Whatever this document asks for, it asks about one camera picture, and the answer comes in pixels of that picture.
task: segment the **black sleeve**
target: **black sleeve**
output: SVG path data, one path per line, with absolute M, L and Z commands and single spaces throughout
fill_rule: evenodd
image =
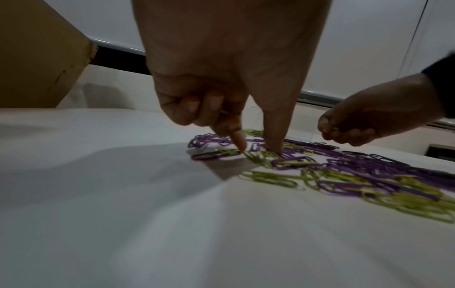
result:
M 451 54 L 422 71 L 436 89 L 447 118 L 455 118 L 455 54 Z

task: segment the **hand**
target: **hand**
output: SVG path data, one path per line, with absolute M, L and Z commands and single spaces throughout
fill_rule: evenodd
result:
M 133 0 L 163 111 L 246 148 L 251 94 L 264 139 L 281 152 L 331 0 Z
M 325 140 L 361 146 L 444 117 L 430 79 L 415 74 L 356 93 L 319 119 Z

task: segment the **table surface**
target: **table surface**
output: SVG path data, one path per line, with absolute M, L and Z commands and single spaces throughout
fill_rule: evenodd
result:
M 455 225 L 241 180 L 244 159 L 190 160 L 206 132 L 144 111 L 0 111 L 0 286 L 454 286 Z

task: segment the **brown cardboard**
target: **brown cardboard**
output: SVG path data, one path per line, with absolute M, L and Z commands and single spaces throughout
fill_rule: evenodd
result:
M 55 107 L 96 54 L 43 0 L 1 0 L 0 27 L 0 108 Z

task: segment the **adult hand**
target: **adult hand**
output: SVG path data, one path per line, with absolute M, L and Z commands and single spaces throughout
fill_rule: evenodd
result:
M 249 94 L 281 152 L 331 0 L 133 0 L 147 66 L 175 123 L 210 126 L 246 148 Z
M 325 140 L 361 146 L 444 117 L 432 82 L 415 74 L 360 91 L 319 119 Z

